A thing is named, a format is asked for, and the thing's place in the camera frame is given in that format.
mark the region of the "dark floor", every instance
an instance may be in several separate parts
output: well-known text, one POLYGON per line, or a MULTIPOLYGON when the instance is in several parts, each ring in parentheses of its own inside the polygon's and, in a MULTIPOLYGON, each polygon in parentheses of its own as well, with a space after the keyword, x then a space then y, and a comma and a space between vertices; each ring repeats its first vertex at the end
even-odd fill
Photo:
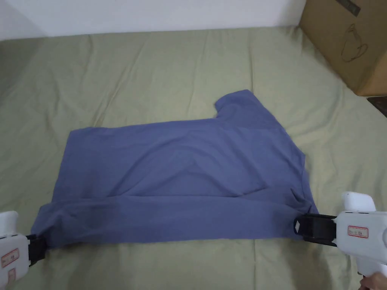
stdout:
POLYGON ((387 117, 387 96, 370 97, 367 99, 375 108, 377 108, 384 116, 387 117))

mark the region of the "green bedsheet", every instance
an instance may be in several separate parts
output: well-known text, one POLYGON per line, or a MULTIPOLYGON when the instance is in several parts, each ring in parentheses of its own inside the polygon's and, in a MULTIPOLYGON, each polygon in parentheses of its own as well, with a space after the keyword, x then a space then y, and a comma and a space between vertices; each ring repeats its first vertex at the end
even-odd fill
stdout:
MULTIPOLYGON (((50 201, 67 136, 209 118, 250 89, 307 156, 321 213, 341 193, 387 210, 387 119, 354 95, 298 28, 153 32, 0 43, 0 211, 28 234, 50 201)), ((338 249, 276 240, 74 245, 52 251, 14 289, 357 289, 338 249)))

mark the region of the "white wall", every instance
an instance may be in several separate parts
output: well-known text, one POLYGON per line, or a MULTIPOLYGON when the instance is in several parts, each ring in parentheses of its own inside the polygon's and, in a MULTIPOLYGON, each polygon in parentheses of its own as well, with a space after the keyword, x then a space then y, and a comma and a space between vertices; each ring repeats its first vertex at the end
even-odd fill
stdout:
POLYGON ((297 25, 305 0, 0 0, 0 39, 297 25))

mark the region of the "cardboard box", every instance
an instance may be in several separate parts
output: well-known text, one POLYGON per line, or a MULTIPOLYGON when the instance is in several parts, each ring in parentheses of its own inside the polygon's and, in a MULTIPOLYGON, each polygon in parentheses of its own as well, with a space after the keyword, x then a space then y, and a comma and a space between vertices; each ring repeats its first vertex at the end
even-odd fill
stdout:
POLYGON ((300 26, 357 95, 387 95, 387 0, 307 0, 300 26))

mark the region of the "sticker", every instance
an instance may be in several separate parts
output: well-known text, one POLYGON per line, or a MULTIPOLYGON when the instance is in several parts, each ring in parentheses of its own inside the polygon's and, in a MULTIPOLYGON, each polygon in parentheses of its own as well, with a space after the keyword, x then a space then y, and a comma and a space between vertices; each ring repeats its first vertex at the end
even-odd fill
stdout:
POLYGON ((16 280, 16 269, 13 268, 8 271, 8 284, 16 280))
POLYGON ((17 259, 19 259, 19 249, 14 249, 13 251, 1 257, 1 267, 4 268, 17 259))
POLYGON ((336 0, 343 6, 345 9, 347 9, 349 12, 351 12, 354 16, 358 16, 360 12, 360 7, 353 3, 351 0, 336 0))
POLYGON ((368 239, 368 228, 348 226, 348 235, 352 237, 368 239))

